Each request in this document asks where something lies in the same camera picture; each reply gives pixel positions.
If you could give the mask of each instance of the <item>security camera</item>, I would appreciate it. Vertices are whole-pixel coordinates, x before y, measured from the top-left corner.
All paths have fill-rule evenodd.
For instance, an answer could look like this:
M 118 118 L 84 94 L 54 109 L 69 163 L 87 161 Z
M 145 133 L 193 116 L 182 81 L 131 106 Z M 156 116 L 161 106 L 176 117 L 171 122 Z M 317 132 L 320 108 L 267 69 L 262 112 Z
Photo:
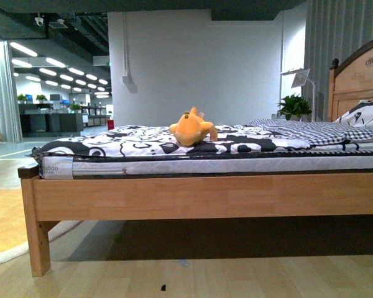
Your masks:
M 43 26 L 44 19 L 42 17 L 35 17 L 35 21 L 38 26 Z

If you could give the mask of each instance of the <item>wooden headboard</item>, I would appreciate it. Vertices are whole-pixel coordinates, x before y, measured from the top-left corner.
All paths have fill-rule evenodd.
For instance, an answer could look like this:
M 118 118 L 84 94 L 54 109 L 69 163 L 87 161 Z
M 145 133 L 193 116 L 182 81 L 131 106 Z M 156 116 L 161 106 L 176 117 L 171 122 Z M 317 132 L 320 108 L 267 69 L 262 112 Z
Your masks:
M 329 80 L 328 120 L 336 120 L 360 100 L 373 101 L 373 40 L 340 66 L 333 60 Z

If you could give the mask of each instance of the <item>orange plush toy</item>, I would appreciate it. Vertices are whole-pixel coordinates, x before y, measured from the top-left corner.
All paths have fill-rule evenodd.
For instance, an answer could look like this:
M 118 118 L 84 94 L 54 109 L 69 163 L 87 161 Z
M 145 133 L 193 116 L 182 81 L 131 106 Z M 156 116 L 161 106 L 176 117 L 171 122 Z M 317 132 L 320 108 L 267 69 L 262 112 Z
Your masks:
M 198 115 L 195 107 L 185 112 L 176 124 L 170 126 L 170 133 L 184 146 L 200 143 L 210 133 L 210 140 L 217 141 L 217 129 L 213 123 L 203 120 L 203 113 Z

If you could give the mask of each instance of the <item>mattress label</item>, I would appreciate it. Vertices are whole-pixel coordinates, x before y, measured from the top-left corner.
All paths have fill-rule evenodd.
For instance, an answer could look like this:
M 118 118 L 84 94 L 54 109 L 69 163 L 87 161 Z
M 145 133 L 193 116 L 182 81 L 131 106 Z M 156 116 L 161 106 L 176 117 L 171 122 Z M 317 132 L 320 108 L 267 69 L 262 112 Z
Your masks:
M 51 156 L 43 158 L 42 175 L 44 179 L 73 179 L 73 157 Z

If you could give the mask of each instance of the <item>bed leg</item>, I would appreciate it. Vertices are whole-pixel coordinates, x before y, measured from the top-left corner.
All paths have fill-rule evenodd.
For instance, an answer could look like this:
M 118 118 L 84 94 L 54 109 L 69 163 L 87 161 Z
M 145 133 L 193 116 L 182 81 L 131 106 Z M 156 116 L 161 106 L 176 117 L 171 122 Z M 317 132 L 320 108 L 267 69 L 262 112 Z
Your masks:
M 36 179 L 39 179 L 39 177 L 21 179 L 21 186 L 32 276 L 43 276 L 51 267 L 50 243 L 48 240 L 50 222 L 38 222 L 36 219 L 33 187 L 33 182 Z

